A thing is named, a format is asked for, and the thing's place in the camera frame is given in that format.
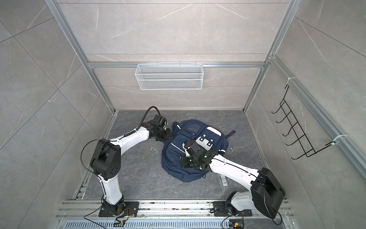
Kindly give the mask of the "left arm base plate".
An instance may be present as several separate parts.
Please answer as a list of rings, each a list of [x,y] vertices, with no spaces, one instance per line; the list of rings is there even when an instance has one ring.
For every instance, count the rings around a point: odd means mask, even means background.
[[[137,215],[139,209],[138,201],[118,202],[116,205],[111,205],[108,202],[102,204],[99,212],[99,217],[124,217]]]

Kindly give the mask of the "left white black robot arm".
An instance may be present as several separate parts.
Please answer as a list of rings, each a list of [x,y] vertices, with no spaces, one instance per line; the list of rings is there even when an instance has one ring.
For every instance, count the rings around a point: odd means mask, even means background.
[[[90,160],[89,171],[99,179],[103,189],[102,207],[108,209],[112,215],[121,216],[126,210],[118,182],[122,155],[151,138],[160,142],[170,140],[171,130],[166,126],[167,119],[161,115],[157,107],[151,106],[132,131],[110,140],[105,138],[95,140],[97,144]]]

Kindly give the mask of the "clear plastic ruler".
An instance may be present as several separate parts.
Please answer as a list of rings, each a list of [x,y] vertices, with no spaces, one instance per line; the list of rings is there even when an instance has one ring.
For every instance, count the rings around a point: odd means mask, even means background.
[[[228,187],[228,183],[227,183],[226,177],[224,175],[222,175],[222,174],[218,174],[218,177],[221,180],[222,187],[224,187],[224,188]]]

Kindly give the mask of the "navy blue student backpack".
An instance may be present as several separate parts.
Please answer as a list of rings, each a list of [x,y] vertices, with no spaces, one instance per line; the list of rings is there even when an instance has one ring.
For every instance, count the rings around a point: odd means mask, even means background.
[[[182,182],[198,180],[210,171],[210,159],[226,153],[227,139],[235,133],[225,135],[198,120],[174,122],[172,138],[162,150],[162,168]]]

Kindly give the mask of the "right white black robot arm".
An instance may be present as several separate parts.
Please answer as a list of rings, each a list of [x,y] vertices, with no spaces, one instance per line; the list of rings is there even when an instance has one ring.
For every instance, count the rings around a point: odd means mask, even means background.
[[[225,202],[230,215],[244,210],[257,209],[264,216],[274,220],[286,192],[267,168],[251,169],[239,165],[217,152],[206,150],[194,140],[183,144],[186,155],[181,158],[183,168],[208,170],[223,175],[245,187],[247,192],[232,192]]]

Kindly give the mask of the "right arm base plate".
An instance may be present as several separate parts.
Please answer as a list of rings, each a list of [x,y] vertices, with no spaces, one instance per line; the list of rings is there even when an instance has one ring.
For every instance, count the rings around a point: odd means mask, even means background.
[[[214,214],[215,217],[227,217],[230,215],[236,217],[251,217],[253,215],[251,210],[238,211],[231,204],[227,204],[225,201],[214,201],[213,208],[210,209],[210,213]]]

